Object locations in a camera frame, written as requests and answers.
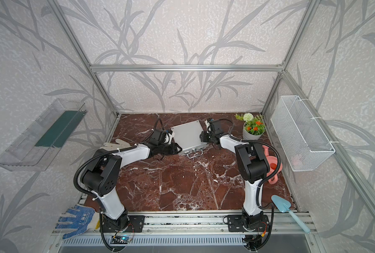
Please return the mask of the silver aluminium poker case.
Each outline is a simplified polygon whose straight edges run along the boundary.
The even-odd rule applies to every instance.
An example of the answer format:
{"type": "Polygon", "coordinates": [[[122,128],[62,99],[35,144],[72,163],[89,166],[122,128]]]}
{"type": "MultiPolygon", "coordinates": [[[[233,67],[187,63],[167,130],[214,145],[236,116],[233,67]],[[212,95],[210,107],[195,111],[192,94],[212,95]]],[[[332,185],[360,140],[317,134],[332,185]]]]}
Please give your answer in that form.
{"type": "Polygon", "coordinates": [[[174,141],[182,148],[179,156],[187,156],[189,159],[200,157],[208,147],[208,143],[201,141],[200,134],[203,131],[199,120],[171,127],[174,141]]]}

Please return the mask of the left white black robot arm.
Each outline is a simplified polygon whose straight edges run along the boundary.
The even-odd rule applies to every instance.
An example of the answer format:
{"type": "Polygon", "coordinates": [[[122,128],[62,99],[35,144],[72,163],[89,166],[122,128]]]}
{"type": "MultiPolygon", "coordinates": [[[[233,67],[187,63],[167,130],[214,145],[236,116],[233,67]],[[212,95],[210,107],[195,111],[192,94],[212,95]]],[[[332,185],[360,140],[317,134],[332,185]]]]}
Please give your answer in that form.
{"type": "Polygon", "coordinates": [[[99,149],[76,171],[74,187],[98,203],[103,215],[117,223],[125,222],[127,211],[116,191],[120,169],[134,162],[155,155],[172,156],[182,151],[182,147],[173,140],[173,133],[166,130],[154,130],[149,138],[132,147],[107,151],[99,149]]]}

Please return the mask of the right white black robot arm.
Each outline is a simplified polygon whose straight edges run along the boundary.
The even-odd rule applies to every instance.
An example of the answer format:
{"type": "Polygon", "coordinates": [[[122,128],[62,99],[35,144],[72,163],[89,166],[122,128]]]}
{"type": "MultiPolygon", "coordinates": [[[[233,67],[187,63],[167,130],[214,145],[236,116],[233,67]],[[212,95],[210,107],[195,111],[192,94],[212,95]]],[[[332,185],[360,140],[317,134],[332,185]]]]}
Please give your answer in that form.
{"type": "Polygon", "coordinates": [[[282,163],[281,157],[278,151],[266,142],[239,139],[234,137],[231,131],[224,132],[222,121],[223,119],[207,119],[206,129],[200,134],[200,139],[202,142],[215,144],[236,155],[240,175],[245,181],[243,215],[253,218],[267,208],[262,206],[263,185],[278,173],[282,163]],[[264,147],[272,150],[277,158],[276,169],[272,173],[264,147]]]}

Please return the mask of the potted artificial flower plant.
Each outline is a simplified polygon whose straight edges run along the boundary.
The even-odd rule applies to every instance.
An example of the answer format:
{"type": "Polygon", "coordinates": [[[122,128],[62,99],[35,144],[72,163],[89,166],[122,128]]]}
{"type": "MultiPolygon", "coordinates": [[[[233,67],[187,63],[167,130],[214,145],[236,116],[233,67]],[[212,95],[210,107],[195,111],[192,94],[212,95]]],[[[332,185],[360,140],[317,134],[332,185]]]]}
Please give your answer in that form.
{"type": "Polygon", "coordinates": [[[243,139],[259,140],[266,131],[266,126],[261,114],[253,115],[252,113],[236,114],[237,120],[243,121],[243,139]]]}

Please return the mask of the white work glove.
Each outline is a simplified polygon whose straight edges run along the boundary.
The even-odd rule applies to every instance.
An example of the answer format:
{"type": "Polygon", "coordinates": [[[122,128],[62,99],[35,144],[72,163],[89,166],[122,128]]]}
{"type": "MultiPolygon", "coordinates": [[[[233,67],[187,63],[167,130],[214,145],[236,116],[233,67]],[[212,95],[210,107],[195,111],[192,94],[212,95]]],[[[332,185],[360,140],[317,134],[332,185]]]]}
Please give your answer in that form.
{"type": "Polygon", "coordinates": [[[115,142],[114,143],[111,143],[111,142],[105,142],[102,146],[101,146],[101,149],[104,149],[106,151],[113,151],[113,150],[117,150],[117,149],[125,149],[125,148],[129,148],[131,147],[131,145],[121,139],[115,139],[115,142]]]}

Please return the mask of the pink watering can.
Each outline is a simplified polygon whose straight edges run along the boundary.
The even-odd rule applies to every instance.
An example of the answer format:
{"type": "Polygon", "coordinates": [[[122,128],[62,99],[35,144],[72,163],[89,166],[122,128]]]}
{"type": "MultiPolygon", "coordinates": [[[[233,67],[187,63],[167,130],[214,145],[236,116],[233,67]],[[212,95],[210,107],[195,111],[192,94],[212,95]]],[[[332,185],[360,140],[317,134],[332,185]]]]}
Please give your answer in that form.
{"type": "MultiPolygon", "coordinates": [[[[267,162],[270,166],[270,171],[267,173],[267,176],[269,176],[276,170],[278,159],[277,159],[277,157],[271,156],[269,154],[269,147],[267,147],[265,145],[262,145],[262,147],[263,147],[263,150],[264,150],[265,158],[266,158],[266,160],[267,160],[267,162]]],[[[272,177],[271,179],[268,180],[269,184],[275,184],[275,183],[278,182],[278,180],[279,180],[278,173],[281,172],[282,169],[283,169],[283,165],[281,164],[277,174],[275,174],[274,177],[272,177]]]]}

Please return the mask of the light blue garden trowel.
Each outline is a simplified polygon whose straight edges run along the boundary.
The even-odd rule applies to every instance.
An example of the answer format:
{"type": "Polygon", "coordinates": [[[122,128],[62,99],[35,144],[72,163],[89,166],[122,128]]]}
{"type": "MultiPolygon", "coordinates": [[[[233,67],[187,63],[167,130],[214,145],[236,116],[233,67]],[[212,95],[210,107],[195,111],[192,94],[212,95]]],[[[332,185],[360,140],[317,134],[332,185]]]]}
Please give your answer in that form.
{"type": "Polygon", "coordinates": [[[271,200],[281,213],[289,213],[306,234],[311,233],[309,227],[290,209],[291,203],[288,200],[285,200],[277,195],[273,195],[271,200]]]}

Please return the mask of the green circuit board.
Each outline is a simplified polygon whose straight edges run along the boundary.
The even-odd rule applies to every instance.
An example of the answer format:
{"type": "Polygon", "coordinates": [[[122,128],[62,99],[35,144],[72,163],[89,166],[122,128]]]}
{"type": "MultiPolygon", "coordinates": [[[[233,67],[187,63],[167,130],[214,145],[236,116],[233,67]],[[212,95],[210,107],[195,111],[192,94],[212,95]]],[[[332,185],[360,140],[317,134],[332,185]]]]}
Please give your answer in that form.
{"type": "Polygon", "coordinates": [[[115,245],[122,245],[122,244],[129,244],[133,240],[132,236],[123,235],[123,236],[113,236],[111,239],[111,244],[115,245]]]}

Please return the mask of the blue dotted work glove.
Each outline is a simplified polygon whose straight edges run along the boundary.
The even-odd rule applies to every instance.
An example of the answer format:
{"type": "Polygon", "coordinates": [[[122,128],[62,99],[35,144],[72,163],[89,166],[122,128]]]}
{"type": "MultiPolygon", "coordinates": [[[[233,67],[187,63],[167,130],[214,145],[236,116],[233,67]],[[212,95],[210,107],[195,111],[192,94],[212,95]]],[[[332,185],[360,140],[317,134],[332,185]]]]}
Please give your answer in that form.
{"type": "Polygon", "coordinates": [[[55,229],[66,232],[63,240],[71,239],[93,228],[96,217],[97,212],[93,208],[76,204],[59,217],[55,229]]]}

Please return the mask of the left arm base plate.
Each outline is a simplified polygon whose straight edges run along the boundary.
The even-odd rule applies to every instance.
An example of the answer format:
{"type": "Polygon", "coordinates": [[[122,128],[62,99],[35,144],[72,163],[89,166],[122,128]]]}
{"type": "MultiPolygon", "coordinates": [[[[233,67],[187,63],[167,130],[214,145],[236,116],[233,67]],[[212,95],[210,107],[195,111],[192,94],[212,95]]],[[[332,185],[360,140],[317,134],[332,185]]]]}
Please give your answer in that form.
{"type": "Polygon", "coordinates": [[[145,216],[122,216],[118,220],[102,216],[104,233],[141,233],[144,227],[145,216]]]}

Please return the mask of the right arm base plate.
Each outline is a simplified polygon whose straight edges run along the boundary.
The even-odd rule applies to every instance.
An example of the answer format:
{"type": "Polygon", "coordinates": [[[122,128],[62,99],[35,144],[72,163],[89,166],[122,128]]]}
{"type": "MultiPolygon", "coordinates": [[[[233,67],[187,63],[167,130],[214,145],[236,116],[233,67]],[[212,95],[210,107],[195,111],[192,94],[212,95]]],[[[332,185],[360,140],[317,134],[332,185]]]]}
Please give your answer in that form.
{"type": "Polygon", "coordinates": [[[258,233],[268,231],[269,219],[267,215],[258,215],[254,219],[244,218],[242,215],[228,215],[223,218],[231,233],[258,233]]]}

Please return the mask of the clear plastic wall shelf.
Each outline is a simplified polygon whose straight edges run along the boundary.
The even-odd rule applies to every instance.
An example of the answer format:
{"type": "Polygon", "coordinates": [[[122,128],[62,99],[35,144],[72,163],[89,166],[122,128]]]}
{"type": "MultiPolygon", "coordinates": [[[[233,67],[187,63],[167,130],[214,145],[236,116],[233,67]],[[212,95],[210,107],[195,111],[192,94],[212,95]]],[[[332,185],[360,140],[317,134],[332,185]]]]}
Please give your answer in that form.
{"type": "Polygon", "coordinates": [[[45,171],[86,114],[84,102],[56,99],[0,155],[0,167],[45,171]]]}

